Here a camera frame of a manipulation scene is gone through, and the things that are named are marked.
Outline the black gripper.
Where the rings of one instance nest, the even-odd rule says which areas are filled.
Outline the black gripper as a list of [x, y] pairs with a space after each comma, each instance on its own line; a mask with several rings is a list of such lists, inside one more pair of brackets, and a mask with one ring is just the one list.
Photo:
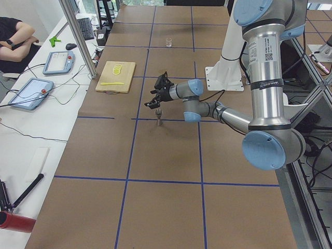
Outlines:
[[168, 102], [176, 100], [175, 87], [161, 88], [160, 90], [154, 89], [150, 91], [151, 94], [156, 94], [156, 99], [152, 99], [149, 102], [144, 103], [149, 108], [159, 108], [160, 102]]

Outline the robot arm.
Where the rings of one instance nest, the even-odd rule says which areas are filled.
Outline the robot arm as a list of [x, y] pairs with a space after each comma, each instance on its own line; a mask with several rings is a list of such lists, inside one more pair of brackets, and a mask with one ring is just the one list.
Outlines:
[[305, 29], [306, 1], [236, 1], [231, 16], [242, 31], [242, 47], [248, 49], [252, 115], [248, 116], [219, 101], [200, 99], [203, 83], [198, 79], [180, 84], [160, 75], [153, 99], [146, 106], [182, 100], [186, 122], [210, 117], [244, 135], [246, 160], [261, 170], [276, 170], [298, 160], [305, 152], [303, 136], [291, 119], [303, 105], [284, 102], [281, 42], [301, 35]]

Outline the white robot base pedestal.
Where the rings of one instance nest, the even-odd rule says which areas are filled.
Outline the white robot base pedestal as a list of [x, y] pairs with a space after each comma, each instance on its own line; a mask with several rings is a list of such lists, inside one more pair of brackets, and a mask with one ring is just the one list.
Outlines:
[[234, 8], [230, 14], [226, 37], [219, 61], [213, 67], [205, 68], [209, 91], [243, 91], [240, 56], [244, 45], [242, 28], [235, 22]]

